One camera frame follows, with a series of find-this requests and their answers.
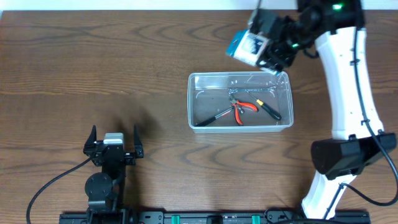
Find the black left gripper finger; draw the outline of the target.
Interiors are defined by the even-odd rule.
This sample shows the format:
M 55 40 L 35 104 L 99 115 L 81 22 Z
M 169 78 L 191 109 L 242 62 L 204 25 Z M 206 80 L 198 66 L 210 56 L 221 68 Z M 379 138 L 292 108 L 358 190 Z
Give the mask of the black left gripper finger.
M 95 144 L 96 144 L 96 137 L 97 137 L 97 134 L 96 134 L 96 126 L 93 125 L 93 127 L 92 127 L 92 129 L 91 129 L 91 133 L 90 133 L 90 135 L 89 135 L 89 137 L 88 137 L 88 139 L 86 140 L 86 143 L 85 143 L 85 145 L 84 145 L 84 148 L 92 148 L 92 147 L 95 147 Z
M 138 128 L 136 125 L 134 125 L 134 148 L 135 149 L 143 148 L 143 145 L 142 145 L 140 137 L 139 137 Z

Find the blue white cardboard box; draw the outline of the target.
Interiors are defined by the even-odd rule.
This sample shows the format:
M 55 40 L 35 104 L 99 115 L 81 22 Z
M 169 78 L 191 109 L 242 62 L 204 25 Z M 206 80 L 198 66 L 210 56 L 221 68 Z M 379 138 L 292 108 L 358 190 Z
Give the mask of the blue white cardboard box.
M 250 33 L 248 29 L 239 30 L 229 44 L 226 55 L 252 67 L 277 75 L 279 71 L 267 67 L 267 63 L 264 60 L 259 61 L 268 41 L 269 39 L 264 36 Z

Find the clear plastic storage container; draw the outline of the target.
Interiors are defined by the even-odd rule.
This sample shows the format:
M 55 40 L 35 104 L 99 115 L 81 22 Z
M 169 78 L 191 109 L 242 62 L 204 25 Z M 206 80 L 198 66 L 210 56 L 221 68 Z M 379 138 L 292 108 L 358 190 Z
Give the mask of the clear plastic storage container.
M 238 126 L 234 110 L 204 127 L 196 124 L 217 115 L 232 106 L 229 88 L 268 88 L 273 92 L 250 92 L 267 103 L 281 115 L 274 120 L 247 92 L 232 94 L 242 102 L 252 103 L 259 111 L 244 108 L 240 115 L 243 126 Z M 266 133 L 280 132 L 294 123 L 294 108 L 289 77 L 285 72 L 273 75 L 270 72 L 208 72 L 193 73 L 188 78 L 187 89 L 188 123 L 195 133 Z

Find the black yellow screwdriver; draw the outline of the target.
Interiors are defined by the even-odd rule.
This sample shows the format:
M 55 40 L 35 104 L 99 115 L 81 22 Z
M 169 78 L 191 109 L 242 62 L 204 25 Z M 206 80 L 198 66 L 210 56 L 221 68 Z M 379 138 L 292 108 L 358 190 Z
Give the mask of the black yellow screwdriver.
M 256 103 L 264 110 L 266 111 L 274 120 L 280 121 L 282 119 L 281 115 L 279 112 L 277 112 L 275 109 L 270 107 L 267 103 L 261 101 L 259 98 L 256 98 L 252 93 L 248 92 L 248 94 L 255 99 Z

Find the silver combination wrench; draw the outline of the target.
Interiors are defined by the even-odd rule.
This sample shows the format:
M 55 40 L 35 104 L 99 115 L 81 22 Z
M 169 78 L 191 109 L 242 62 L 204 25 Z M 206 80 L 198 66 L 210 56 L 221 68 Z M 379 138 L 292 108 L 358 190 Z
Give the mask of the silver combination wrench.
M 276 90 L 275 86 L 268 88 L 229 88 L 228 93 L 230 95 L 235 93 L 244 93 L 244 92 L 273 92 Z

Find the small steel claw hammer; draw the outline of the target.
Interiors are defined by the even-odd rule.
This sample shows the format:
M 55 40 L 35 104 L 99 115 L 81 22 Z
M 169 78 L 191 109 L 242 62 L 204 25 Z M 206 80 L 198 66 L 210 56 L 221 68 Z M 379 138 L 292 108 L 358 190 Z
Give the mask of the small steel claw hammer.
M 212 116 L 212 117 L 210 117 L 210 118 L 208 118 L 208 119 L 206 119 L 206 120 L 204 120 L 204 121 L 202 121 L 202 122 L 200 122 L 198 124 L 196 124 L 196 127 L 208 126 L 209 124 L 213 123 L 214 121 L 216 121 L 220 117 L 227 115 L 228 113 L 230 113 L 232 110 L 235 110 L 235 109 L 236 109 L 235 106 L 231 106 L 227 110 L 225 110 L 225 111 L 223 111 L 223 112 L 221 112 L 221 113 L 219 113 L 217 115 L 214 115 L 214 116 Z

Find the red handled pliers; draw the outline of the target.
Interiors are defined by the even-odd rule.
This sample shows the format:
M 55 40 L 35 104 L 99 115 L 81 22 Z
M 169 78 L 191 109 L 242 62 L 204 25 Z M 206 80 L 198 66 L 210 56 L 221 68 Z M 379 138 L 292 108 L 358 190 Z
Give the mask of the red handled pliers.
M 229 96 L 229 100 L 234 108 L 234 118 L 238 126 L 243 126 L 243 122 L 241 121 L 240 115 L 245 113 L 244 108 L 250 109 L 253 112 L 258 112 L 259 109 L 256 105 L 252 103 L 242 102 L 236 99 L 233 95 Z

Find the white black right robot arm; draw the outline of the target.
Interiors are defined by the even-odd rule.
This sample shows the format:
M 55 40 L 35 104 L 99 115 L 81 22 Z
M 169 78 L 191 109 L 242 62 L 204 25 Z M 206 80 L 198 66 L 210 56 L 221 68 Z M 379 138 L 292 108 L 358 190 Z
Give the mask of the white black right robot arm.
M 315 176 L 301 203 L 306 220 L 331 222 L 344 191 L 364 168 L 388 158 L 397 145 L 386 133 L 373 101 L 366 62 L 366 29 L 360 0 L 299 1 L 298 18 L 279 17 L 257 7 L 249 19 L 251 34 L 267 39 L 258 67 L 283 70 L 298 52 L 315 47 L 326 75 L 331 138 L 313 142 Z

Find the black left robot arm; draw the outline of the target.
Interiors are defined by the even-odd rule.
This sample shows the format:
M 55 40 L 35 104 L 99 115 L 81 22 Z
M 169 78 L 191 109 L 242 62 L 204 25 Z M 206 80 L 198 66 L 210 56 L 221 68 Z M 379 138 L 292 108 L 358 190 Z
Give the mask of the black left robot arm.
M 96 167 L 101 167 L 101 172 L 91 175 L 85 184 L 88 223 L 139 222 L 136 213 L 123 204 L 126 167 L 144 157 L 137 126 L 133 134 L 134 150 L 126 152 L 123 133 L 107 133 L 103 140 L 98 140 L 93 126 L 83 153 Z

